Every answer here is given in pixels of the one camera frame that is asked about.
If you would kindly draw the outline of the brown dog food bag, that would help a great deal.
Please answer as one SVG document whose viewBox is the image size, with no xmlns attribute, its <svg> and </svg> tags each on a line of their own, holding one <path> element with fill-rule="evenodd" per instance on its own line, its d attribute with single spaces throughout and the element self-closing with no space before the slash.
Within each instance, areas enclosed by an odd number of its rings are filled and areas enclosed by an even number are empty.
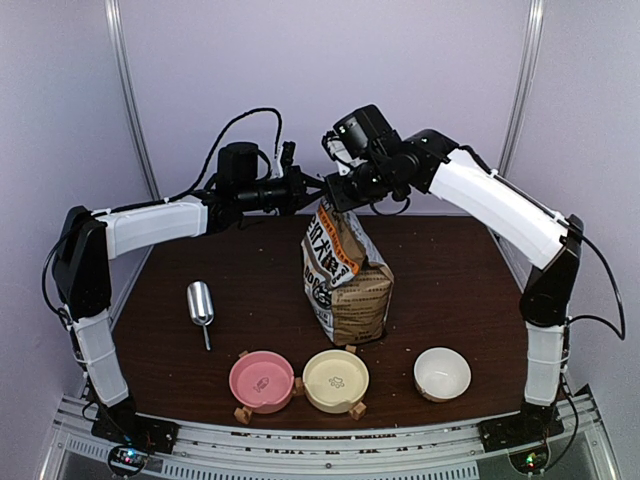
<svg viewBox="0 0 640 480">
<path fill-rule="evenodd" d="M 381 338 L 394 275 L 353 212 L 322 199 L 301 241 L 302 278 L 312 311 L 336 346 Z"/>
</svg>

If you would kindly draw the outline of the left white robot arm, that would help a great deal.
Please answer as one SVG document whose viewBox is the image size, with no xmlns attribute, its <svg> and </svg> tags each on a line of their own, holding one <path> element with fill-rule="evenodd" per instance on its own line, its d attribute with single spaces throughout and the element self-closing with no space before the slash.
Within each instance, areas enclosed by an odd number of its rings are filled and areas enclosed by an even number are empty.
<svg viewBox="0 0 640 480">
<path fill-rule="evenodd" d="M 110 262 L 118 256 L 186 237 L 210 235 L 253 211 L 292 215 L 319 199 L 324 181 L 295 165 L 295 145 L 276 152 L 275 174 L 258 175 L 265 153 L 233 142 L 218 152 L 217 171 L 201 190 L 176 200 L 92 212 L 72 208 L 53 249 L 53 279 L 62 302 L 57 313 L 69 330 L 77 362 L 98 407 L 93 435 L 139 449 L 169 450 L 173 422 L 145 420 L 121 372 L 111 334 Z"/>
</svg>

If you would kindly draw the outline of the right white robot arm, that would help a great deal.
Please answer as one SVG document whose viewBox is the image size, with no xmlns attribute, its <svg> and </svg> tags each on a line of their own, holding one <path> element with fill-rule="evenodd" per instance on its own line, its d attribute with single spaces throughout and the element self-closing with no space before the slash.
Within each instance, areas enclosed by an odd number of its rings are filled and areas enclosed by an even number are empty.
<svg viewBox="0 0 640 480">
<path fill-rule="evenodd" d="M 532 269 L 519 311 L 528 334 L 524 400 L 516 414 L 485 420 L 485 450 L 542 442 L 552 432 L 561 370 L 569 352 L 568 305 L 581 260 L 583 223 L 564 217 L 510 184 L 468 145 L 423 129 L 402 138 L 370 104 L 337 121 L 321 144 L 341 170 L 326 177 L 340 212 L 412 191 L 432 194 L 514 245 Z"/>
</svg>

